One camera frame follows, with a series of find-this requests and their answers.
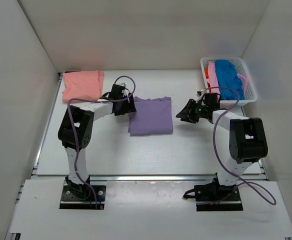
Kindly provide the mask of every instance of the white table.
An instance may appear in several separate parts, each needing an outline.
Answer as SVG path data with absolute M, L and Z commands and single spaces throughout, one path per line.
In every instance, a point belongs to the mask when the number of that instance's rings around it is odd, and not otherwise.
M 111 90 L 114 80 L 128 75 L 136 82 L 134 96 L 144 99 L 171 97 L 173 134 L 134 136 L 128 133 L 128 116 L 108 115 L 93 124 L 91 141 L 86 149 L 90 175 L 212 175 L 221 168 L 213 150 L 213 125 L 206 119 L 197 124 L 175 118 L 190 98 L 204 88 L 200 70 L 120 70 L 104 71 L 103 92 Z M 132 89 L 127 78 L 122 81 Z M 51 121 L 39 159 L 37 175 L 64 176 L 69 174 L 67 155 L 58 130 L 67 109 L 62 102 L 61 83 Z M 238 107 L 235 112 L 242 114 Z M 229 158 L 229 132 L 217 129 L 217 148 L 223 160 Z M 245 174 L 260 174 L 258 163 Z
M 20 240 L 284 240 L 292 223 L 276 182 L 259 182 L 276 198 L 271 206 L 247 186 L 243 211 L 196 212 L 183 200 L 192 181 L 108 181 L 104 210 L 59 209 L 63 177 L 27 180 L 12 220 Z

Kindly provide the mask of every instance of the pink cloth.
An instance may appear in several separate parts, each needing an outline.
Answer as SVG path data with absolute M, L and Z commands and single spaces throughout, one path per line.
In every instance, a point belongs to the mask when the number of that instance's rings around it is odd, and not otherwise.
M 210 61 L 208 63 L 208 77 L 207 83 L 209 83 L 210 87 L 218 87 L 218 80 L 217 80 L 217 76 L 216 76 L 216 71 L 215 71 L 215 63 Z M 213 88 L 210 90 L 211 93 L 218 93 L 221 94 L 219 88 Z
M 98 100 L 103 93 L 104 73 L 102 71 L 74 71 L 63 74 L 65 90 L 62 101 L 70 99 Z
M 248 84 L 248 79 L 247 79 L 247 77 L 240 75 L 239 73 L 237 73 L 237 77 L 241 80 L 241 83 L 242 83 L 241 87 L 242 87 L 242 90 L 245 94 L 247 84 Z

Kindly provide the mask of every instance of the cable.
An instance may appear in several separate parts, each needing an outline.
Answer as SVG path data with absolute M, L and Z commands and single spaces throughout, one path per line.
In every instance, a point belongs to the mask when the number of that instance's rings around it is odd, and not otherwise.
M 195 198 L 195 195 L 189 195 L 191 193 L 195 193 L 195 188 L 191 189 L 191 190 L 188 190 L 184 193 L 184 195 L 182 196 L 183 199 L 194 199 Z
M 217 95 L 219 96 L 218 103 L 220 103 L 222 100 L 222 95 L 220 95 L 219 93 L 217 93 Z
M 238 178 L 239 180 L 241 180 L 242 182 L 240 184 L 238 184 L 237 186 L 234 187 L 234 189 L 232 191 L 235 191 L 239 186 L 243 185 L 243 184 L 246 184 L 248 185 L 251 189 L 253 189 L 259 196 L 261 196 L 261 198 L 263 198 L 267 203 L 275 206 L 277 204 L 277 201 L 275 199 L 275 197 L 271 194 L 271 192 L 269 192 L 265 187 L 263 187 L 262 185 L 258 184 L 258 183 L 255 183 L 255 182 L 252 182 L 252 181 L 246 181 L 245 179 L 243 179 L 242 177 L 236 175 L 235 173 L 232 173 L 231 171 L 229 171 L 225 165 L 223 164 L 223 162 L 221 161 L 221 158 L 218 154 L 218 151 L 217 151 L 217 147 L 216 147 L 216 130 L 217 130 L 217 126 L 218 126 L 218 123 L 219 121 L 221 120 L 221 118 L 227 114 L 227 112 L 229 112 L 231 109 L 233 109 L 237 104 L 238 102 L 240 101 L 240 94 L 238 93 L 238 91 L 232 89 L 232 88 L 229 88 L 229 87 L 225 87 L 225 86 L 213 86 L 213 87 L 208 87 L 204 90 L 209 90 L 209 89 L 228 89 L 228 90 L 231 90 L 233 91 L 234 93 L 237 94 L 238 98 L 236 100 L 236 102 L 231 105 L 227 111 L 224 111 L 216 120 L 215 124 L 214 124 L 214 128 L 213 128 L 213 133 L 212 133 L 212 144 L 213 144 L 213 147 L 214 147 L 214 152 L 215 152 L 215 155 L 216 155 L 216 158 L 219 162 L 219 164 L 221 165 L 221 167 L 227 172 L 229 173 L 230 175 Z M 273 202 L 269 201 L 260 191 L 258 191 L 255 187 L 253 187 L 252 185 L 256 185 L 258 187 L 260 187 L 261 189 L 263 189 L 265 192 L 267 192 L 269 194 L 269 196 L 272 198 Z M 228 194 L 226 197 L 224 197 L 223 199 L 221 200 L 218 200 L 218 201 L 211 201 L 211 202 L 202 202 L 202 203 L 197 203 L 197 205 L 208 205 L 208 204 L 217 204 L 217 203 L 220 203 L 222 201 L 224 201 L 225 199 L 227 199 L 233 192 L 231 192 L 230 194 Z
M 98 200 L 99 200 L 99 208 L 100 208 L 101 210 L 103 210 L 104 207 L 103 207 L 103 204 L 102 204 L 101 196 L 100 196 L 99 194 L 98 194 Z
M 86 186 L 88 186 L 91 189 L 91 191 L 92 191 L 92 193 L 94 195 L 94 198 L 95 198 L 95 208 L 96 209 L 97 209 L 97 196 L 96 196 L 95 189 L 89 183 L 87 183 L 85 180 L 83 180 L 82 177 L 80 176 L 80 174 L 78 173 L 77 161 L 78 161 L 78 157 L 79 157 L 79 153 L 80 153 L 80 144 L 79 144 L 79 141 L 78 141 L 78 136 L 76 134 L 77 132 L 76 132 L 76 127 L 75 127 L 74 119 L 73 119 L 73 116 L 72 116 L 71 103 L 73 101 L 81 101 L 81 102 L 87 102 L 87 103 L 93 103 L 93 104 L 107 104 L 107 103 L 119 103 L 119 102 L 126 101 L 135 92 L 135 90 L 136 90 L 136 84 L 135 84 L 135 81 L 130 76 L 126 76 L 126 75 L 119 76 L 115 80 L 114 84 L 117 83 L 117 81 L 119 79 L 121 79 L 121 78 L 128 78 L 128 79 L 130 79 L 131 82 L 132 82 L 132 84 L 134 85 L 134 88 L 133 88 L 131 94 L 129 94 L 127 97 L 125 97 L 123 99 L 119 99 L 119 100 L 107 100 L 107 101 L 92 101 L 92 100 L 85 100 L 85 99 L 81 99 L 81 98 L 71 98 L 68 101 L 68 103 L 67 103 L 67 111 L 68 111 L 68 115 L 69 115 L 69 119 L 70 119 L 70 125 L 71 125 L 72 131 L 74 133 L 74 138 L 75 138 L 75 149 L 76 149 L 76 157 L 75 157 L 75 162 L 74 162 L 75 173 L 76 173 L 76 176 L 78 177 L 78 179 L 83 184 L 85 184 Z
M 92 190 L 89 189 L 89 194 L 88 194 L 88 196 L 85 199 L 80 199 L 78 197 L 77 197 L 77 199 L 80 200 L 80 201 L 85 201 L 85 200 L 87 200 L 90 197 L 91 193 L 92 193 Z

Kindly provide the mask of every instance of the orange cloth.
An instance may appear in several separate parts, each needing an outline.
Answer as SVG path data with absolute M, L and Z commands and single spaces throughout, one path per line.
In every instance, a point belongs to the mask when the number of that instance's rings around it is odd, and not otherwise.
M 206 79 L 208 79 L 208 78 L 209 78 L 209 77 L 208 77 L 208 69 L 205 68 L 204 70 L 205 70 L 205 76 L 206 76 Z
M 84 99 L 95 101 L 103 93 L 104 73 L 102 71 L 74 71 L 63 74 L 65 90 L 62 101 Z

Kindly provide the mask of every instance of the folded purple shirt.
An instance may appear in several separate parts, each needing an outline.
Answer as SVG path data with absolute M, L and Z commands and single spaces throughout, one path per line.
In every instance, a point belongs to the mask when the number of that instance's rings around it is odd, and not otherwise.
M 173 133 L 172 99 L 168 96 L 156 99 L 134 97 L 137 112 L 129 115 L 130 136 Z

